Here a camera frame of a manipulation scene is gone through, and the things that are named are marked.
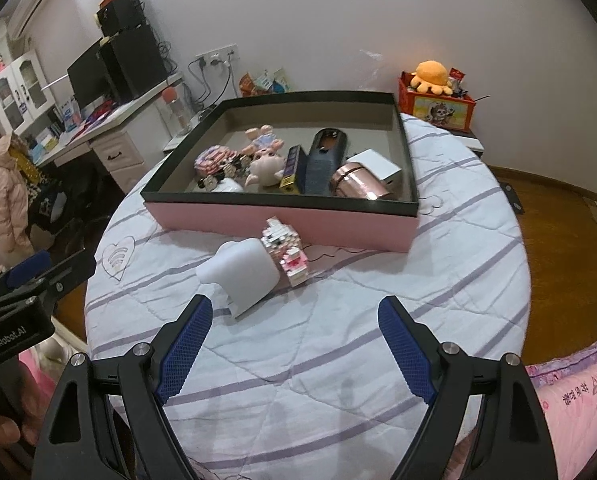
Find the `orange octopus plush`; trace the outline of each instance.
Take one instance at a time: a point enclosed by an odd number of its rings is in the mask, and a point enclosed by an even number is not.
[[[417,92],[452,95],[453,91],[448,86],[448,70],[438,61],[423,61],[412,75],[414,78],[410,86]]]

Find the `bed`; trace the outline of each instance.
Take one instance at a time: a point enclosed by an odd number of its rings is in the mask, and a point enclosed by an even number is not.
[[[127,195],[102,237],[86,295],[90,355],[150,341],[194,294],[213,303],[210,333],[181,394],[165,407],[204,478],[389,478],[426,406],[409,392],[379,332],[396,295],[441,341],[472,355],[520,354],[530,309],[521,232],[498,183],[449,132],[403,115],[421,207],[409,253],[309,246],[309,280],[280,284],[243,316],[195,267],[229,237],[162,229]],[[104,256],[126,256],[121,275]],[[113,399],[123,414],[120,399]],[[459,435],[476,424],[468,406]]]

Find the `rose gold cup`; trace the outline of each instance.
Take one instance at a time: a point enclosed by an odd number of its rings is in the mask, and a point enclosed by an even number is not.
[[[336,196],[366,200],[393,200],[395,198],[383,183],[360,162],[349,162],[336,170],[330,179],[330,189]]]

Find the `desk drawer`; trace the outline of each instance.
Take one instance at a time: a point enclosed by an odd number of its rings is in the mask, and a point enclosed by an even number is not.
[[[112,178],[118,184],[121,191],[125,194],[132,191],[132,188],[136,186],[139,180],[149,171],[145,164],[137,164],[136,166],[130,166],[129,168],[123,168],[122,170],[116,170],[110,172]]]
[[[125,132],[117,132],[96,139],[91,146],[110,173],[143,163],[143,157]]]

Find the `metal screw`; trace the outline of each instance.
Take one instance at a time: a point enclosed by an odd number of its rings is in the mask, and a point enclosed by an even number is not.
[[[134,345],[132,353],[134,355],[145,355],[150,351],[149,343],[138,343]]]
[[[441,345],[441,348],[446,354],[456,355],[461,350],[461,347],[451,341],[446,341]]]
[[[519,359],[517,354],[505,354],[505,362],[508,363],[510,366],[518,366],[521,364],[521,360]]]
[[[69,362],[72,366],[80,366],[85,362],[85,354],[74,354]]]

